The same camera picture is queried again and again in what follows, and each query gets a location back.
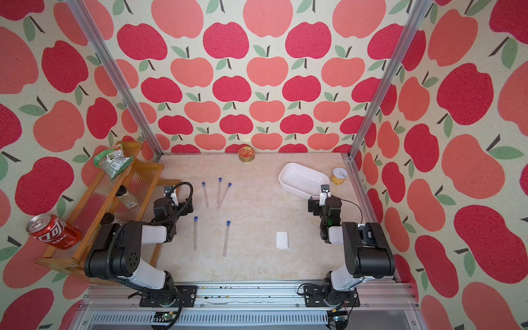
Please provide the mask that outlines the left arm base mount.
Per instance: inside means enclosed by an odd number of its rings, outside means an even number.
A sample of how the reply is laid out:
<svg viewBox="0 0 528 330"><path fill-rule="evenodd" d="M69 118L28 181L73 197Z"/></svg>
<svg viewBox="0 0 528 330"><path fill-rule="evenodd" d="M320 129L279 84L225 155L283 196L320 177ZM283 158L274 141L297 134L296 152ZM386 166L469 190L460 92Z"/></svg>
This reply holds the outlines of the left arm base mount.
<svg viewBox="0 0 528 330"><path fill-rule="evenodd" d="M152 294L143 294L139 305L149 308L177 308L180 305L183 307L194 307L197 289L198 286L196 285L176 285L175 291L180 295L176 293L160 293L156 290Z"/></svg>

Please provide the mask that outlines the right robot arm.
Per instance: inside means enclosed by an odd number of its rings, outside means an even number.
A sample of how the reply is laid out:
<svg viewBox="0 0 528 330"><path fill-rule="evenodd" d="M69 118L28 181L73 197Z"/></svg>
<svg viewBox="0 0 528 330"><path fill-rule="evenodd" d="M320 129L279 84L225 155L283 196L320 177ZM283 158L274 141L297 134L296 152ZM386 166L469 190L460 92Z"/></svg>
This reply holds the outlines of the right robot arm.
<svg viewBox="0 0 528 330"><path fill-rule="evenodd" d="M308 211L320 218L320 237L327 244L342 245L345 264L328 273L325 291L349 292L360 283L393 276L395 259L378 223L341 221L342 199L313 197Z"/></svg>

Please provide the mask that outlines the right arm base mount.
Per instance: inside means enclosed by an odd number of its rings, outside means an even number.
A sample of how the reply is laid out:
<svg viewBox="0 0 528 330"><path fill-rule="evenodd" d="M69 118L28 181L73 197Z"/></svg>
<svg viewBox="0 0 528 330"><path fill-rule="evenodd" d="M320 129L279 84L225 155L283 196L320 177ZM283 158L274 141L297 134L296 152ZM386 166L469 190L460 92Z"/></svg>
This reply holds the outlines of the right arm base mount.
<svg viewBox="0 0 528 330"><path fill-rule="evenodd" d="M357 290L336 291L330 285L303 283L296 293L305 301L306 307L328 307L331 309L360 306Z"/></svg>

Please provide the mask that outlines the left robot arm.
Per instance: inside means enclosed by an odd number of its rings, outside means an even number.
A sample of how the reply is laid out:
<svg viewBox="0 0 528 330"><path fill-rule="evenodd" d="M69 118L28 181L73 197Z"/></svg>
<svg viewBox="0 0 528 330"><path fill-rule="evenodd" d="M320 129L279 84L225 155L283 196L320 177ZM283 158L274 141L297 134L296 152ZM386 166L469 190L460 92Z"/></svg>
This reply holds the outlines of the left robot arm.
<svg viewBox="0 0 528 330"><path fill-rule="evenodd" d="M178 219L192 212L191 197L179 205L170 197L163 197L155 201L155 217L149 223L127 221L103 225L85 259L85 275L137 291L176 292L171 274L144 261L141 251L142 246L172 242Z"/></svg>

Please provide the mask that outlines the white wipe cloth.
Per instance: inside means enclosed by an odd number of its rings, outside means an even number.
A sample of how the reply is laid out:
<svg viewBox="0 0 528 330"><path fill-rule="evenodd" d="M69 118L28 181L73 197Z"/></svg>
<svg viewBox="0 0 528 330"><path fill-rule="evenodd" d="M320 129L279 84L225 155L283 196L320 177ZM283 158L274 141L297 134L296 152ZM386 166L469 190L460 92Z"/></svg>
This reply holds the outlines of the white wipe cloth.
<svg viewBox="0 0 528 330"><path fill-rule="evenodd" d="M276 233L276 248L279 250L287 250L289 247L288 232Z"/></svg>

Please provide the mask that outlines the white rectangular tray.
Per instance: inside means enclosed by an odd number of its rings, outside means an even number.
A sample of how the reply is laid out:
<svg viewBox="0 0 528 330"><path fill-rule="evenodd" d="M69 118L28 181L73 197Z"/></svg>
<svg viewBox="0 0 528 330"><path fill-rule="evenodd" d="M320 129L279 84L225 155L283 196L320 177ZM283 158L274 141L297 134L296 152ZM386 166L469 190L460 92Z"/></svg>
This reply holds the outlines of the white rectangular tray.
<svg viewBox="0 0 528 330"><path fill-rule="evenodd" d="M290 162L286 164L279 174L280 187L303 199L314 199L320 197L321 186L329 184L326 174Z"/></svg>

